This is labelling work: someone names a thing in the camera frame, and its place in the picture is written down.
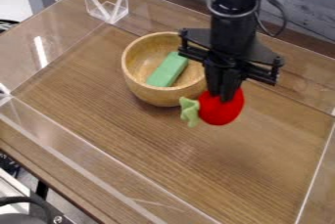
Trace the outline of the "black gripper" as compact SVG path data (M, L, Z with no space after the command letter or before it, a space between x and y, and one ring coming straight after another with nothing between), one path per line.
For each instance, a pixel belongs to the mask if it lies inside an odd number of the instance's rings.
M270 85L276 84L286 61L258 38L251 41L242 53L229 54L211 46L209 28L183 28L179 36L180 55L204 65L208 91L212 96L220 95L223 102L233 100L247 79Z

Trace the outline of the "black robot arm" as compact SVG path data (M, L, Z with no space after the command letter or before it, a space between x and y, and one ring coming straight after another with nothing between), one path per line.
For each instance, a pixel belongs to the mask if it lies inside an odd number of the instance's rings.
M207 89L223 102L233 100L248 79L274 85L284 65L284 58L256 37L264 29L263 1L283 7L278 0L207 0L211 27L180 30L179 53L203 64Z

